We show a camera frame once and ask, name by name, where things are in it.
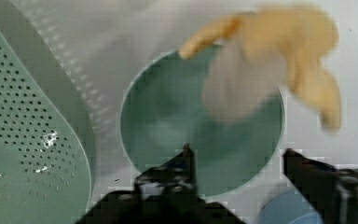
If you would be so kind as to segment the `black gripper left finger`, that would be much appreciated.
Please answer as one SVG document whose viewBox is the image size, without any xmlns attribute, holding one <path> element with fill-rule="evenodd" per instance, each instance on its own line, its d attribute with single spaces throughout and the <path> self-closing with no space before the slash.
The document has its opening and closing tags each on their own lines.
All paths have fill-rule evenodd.
<svg viewBox="0 0 358 224">
<path fill-rule="evenodd" d="M 107 193 L 76 224 L 246 224 L 198 195 L 195 154 L 179 154 L 134 178 L 130 190 Z"/>
</svg>

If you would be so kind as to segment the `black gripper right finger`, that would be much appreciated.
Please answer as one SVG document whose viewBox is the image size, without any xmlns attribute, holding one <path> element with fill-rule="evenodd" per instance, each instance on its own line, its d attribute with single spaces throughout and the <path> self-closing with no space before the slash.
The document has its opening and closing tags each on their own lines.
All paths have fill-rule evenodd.
<svg viewBox="0 0 358 224">
<path fill-rule="evenodd" d="M 312 160 L 287 148 L 283 173 L 322 217 L 324 224 L 358 224 L 358 168 Z"/>
</svg>

